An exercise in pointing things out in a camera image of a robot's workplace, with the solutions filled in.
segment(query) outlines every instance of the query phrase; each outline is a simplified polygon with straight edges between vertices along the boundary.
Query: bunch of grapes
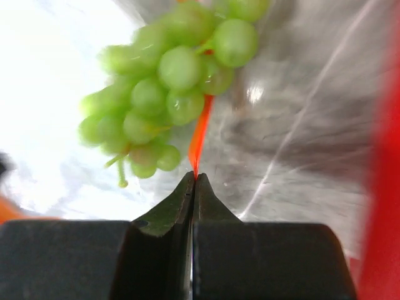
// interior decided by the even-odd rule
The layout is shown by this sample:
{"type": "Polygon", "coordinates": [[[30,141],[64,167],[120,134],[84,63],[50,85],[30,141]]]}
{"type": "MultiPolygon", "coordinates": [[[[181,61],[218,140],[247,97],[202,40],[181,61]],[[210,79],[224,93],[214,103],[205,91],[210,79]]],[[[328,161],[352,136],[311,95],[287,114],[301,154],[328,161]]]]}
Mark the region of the bunch of grapes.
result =
{"type": "Polygon", "coordinates": [[[187,1],[138,29],[131,44],[103,49],[99,60],[112,83],[81,101],[79,135],[114,155],[106,166],[117,164],[121,187],[128,185],[124,160],[138,178],[179,165],[171,128],[197,119],[204,95],[224,93],[234,68],[253,58],[258,35],[251,22],[268,6],[269,0],[220,0],[209,9],[187,1]]]}

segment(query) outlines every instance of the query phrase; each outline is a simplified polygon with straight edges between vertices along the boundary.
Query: grape stem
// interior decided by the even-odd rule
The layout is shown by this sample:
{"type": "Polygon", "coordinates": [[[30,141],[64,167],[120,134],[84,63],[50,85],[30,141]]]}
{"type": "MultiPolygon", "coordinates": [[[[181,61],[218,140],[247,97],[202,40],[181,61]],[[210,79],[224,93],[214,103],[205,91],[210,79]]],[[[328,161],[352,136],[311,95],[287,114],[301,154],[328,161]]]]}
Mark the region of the grape stem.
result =
{"type": "Polygon", "coordinates": [[[117,168],[119,177],[118,186],[120,188],[126,188],[128,186],[128,182],[125,179],[124,158],[121,158],[117,161],[117,168]]]}
{"type": "Polygon", "coordinates": [[[108,162],[106,162],[104,167],[108,168],[108,167],[112,166],[113,164],[115,164],[120,159],[123,159],[125,156],[126,156],[126,154],[118,154],[116,157],[114,157],[113,159],[110,159],[108,162]]]}
{"type": "Polygon", "coordinates": [[[200,55],[206,52],[207,50],[213,50],[213,40],[209,39],[206,41],[203,45],[199,46],[196,50],[195,53],[200,55]]]}

